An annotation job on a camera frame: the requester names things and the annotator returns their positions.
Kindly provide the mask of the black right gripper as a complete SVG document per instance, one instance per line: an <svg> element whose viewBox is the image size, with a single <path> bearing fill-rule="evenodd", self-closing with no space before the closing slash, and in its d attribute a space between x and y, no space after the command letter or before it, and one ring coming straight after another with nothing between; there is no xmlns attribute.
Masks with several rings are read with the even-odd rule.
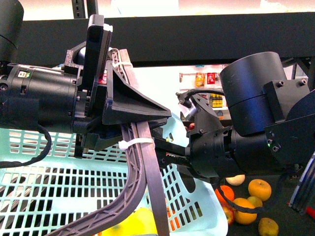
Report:
<svg viewBox="0 0 315 236"><path fill-rule="evenodd" d="M159 165L176 164L185 174L195 178L232 177L236 175L234 148L230 146L233 129L223 128L215 111L199 94L180 104L194 119L195 127L187 132L187 147L155 138Z"/></svg>

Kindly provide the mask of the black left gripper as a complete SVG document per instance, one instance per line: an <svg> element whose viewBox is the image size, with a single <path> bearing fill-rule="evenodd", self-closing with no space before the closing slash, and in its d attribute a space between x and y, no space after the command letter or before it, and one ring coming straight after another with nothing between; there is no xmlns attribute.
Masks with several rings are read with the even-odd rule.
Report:
<svg viewBox="0 0 315 236"><path fill-rule="evenodd" d="M86 41L66 53L64 71L76 76L74 157L115 145L122 135L117 124L171 117L168 108L128 84L112 61L107 61L112 32L102 15L93 14Z"/></svg>

